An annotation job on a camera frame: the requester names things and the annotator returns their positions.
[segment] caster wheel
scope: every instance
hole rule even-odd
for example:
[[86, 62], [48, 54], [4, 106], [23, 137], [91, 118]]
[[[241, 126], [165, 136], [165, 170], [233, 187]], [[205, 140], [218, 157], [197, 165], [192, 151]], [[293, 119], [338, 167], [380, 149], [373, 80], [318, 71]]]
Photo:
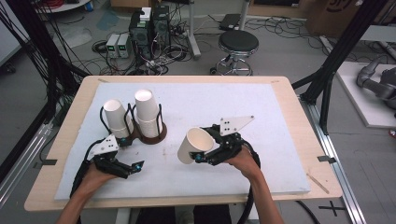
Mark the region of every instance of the caster wheel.
[[12, 66], [11, 63], [6, 63], [6, 70], [8, 73], [12, 73], [12, 74], [14, 74], [17, 71], [17, 69], [15, 69], [15, 67]]
[[210, 74], [215, 75], [218, 72], [218, 70], [215, 67], [210, 68]]

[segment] computer tower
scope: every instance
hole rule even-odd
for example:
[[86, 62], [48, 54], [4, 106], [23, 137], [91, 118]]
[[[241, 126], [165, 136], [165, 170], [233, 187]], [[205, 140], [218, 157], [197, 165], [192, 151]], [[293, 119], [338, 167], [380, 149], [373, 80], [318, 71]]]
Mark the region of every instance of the computer tower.
[[155, 45], [153, 45], [154, 29], [152, 20], [141, 21], [140, 15], [142, 11], [136, 10], [131, 18], [129, 25], [129, 33], [132, 40], [132, 47], [137, 57], [143, 57], [151, 60]]
[[153, 10], [152, 20], [157, 44], [160, 45], [162, 49], [171, 45], [169, 6], [156, 6]]

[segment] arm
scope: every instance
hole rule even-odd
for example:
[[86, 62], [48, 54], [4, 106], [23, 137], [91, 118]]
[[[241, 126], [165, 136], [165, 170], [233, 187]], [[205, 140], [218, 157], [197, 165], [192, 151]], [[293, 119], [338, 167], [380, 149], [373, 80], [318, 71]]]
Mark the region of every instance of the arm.
[[102, 173], [96, 169], [94, 164], [91, 164], [90, 169], [81, 182], [81, 185], [64, 207], [64, 210], [56, 223], [77, 223], [79, 214], [84, 208], [85, 203], [102, 185], [107, 182], [107, 180], [112, 178], [115, 178], [115, 176]]
[[272, 199], [262, 170], [253, 160], [249, 150], [246, 147], [242, 147], [242, 150], [236, 157], [226, 162], [240, 170], [242, 175], [250, 182], [260, 223], [284, 223]]

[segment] black cloth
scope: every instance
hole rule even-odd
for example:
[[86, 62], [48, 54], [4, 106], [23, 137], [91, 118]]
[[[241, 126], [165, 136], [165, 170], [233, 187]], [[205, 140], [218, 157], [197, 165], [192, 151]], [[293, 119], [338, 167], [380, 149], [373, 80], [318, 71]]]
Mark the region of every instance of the black cloth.
[[[231, 224], [228, 204], [196, 205], [194, 224]], [[175, 207], [140, 209], [136, 224], [176, 224]]]

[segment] human hand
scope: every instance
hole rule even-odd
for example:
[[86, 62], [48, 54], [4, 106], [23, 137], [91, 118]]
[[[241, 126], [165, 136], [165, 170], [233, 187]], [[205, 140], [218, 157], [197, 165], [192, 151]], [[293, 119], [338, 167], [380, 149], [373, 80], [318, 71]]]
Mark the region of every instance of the human hand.
[[115, 175], [103, 173], [96, 169], [94, 163], [90, 165], [90, 168], [82, 179], [81, 185], [78, 187], [76, 193], [82, 194], [82, 196], [91, 197], [102, 185], [108, 180], [116, 178]]
[[262, 175], [262, 170], [253, 160], [250, 151], [246, 146], [242, 146], [242, 150], [233, 158], [227, 161], [230, 165], [233, 165], [236, 169], [240, 170], [242, 175], [247, 179]]

